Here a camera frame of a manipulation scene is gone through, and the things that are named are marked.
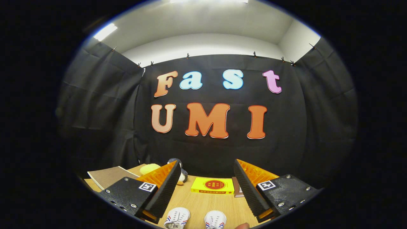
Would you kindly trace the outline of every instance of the finger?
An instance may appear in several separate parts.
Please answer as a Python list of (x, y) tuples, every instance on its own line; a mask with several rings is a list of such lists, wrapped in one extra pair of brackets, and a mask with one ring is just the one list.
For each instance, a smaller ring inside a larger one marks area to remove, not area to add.
[(235, 229), (249, 229), (249, 228), (250, 228), (249, 224), (245, 222), (237, 226)]

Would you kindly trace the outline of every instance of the white sneaker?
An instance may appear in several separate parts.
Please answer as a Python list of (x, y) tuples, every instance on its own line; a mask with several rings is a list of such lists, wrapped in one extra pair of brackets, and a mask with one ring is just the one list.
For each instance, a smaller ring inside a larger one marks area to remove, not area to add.
[(164, 222), (164, 227), (168, 229), (183, 229), (190, 217), (191, 214), (189, 213), (188, 209), (176, 207), (168, 213), (167, 220)]
[(226, 216), (221, 211), (210, 211), (203, 220), (206, 229), (222, 229), (226, 224)]

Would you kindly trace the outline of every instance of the yellow plush toy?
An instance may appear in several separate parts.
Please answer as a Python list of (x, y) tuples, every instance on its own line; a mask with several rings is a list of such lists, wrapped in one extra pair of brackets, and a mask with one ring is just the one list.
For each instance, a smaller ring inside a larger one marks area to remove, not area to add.
[(160, 166), (157, 164), (147, 164), (140, 168), (140, 173), (142, 175), (146, 175), (147, 173), (152, 172), (158, 168), (160, 168)]

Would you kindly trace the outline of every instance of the white wall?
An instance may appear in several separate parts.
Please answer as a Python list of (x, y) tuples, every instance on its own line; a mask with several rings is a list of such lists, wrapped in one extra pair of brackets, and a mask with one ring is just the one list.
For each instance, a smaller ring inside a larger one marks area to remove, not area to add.
[(230, 34), (200, 33), (182, 35), (153, 41), (130, 49), (123, 56), (141, 66), (155, 64), (171, 59), (211, 54), (240, 54), (281, 59), (280, 47), (262, 40)]
[(296, 62), (304, 56), (312, 48), (311, 45), (315, 45), (320, 38), (321, 36), (308, 26), (294, 19), (278, 45), (284, 53), (284, 60)]

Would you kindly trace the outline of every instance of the notebook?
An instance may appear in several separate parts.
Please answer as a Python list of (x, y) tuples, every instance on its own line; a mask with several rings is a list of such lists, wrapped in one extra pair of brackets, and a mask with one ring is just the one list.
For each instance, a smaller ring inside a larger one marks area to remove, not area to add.
[(88, 172), (90, 178), (99, 186), (100, 189), (105, 190), (107, 187), (119, 181), (121, 178), (127, 176), (133, 179), (137, 179), (139, 176), (131, 173), (120, 166), (96, 170)]
[(233, 187), (234, 187), (234, 196), (235, 197), (244, 197), (242, 188), (240, 188), (239, 182), (235, 176), (232, 177)]

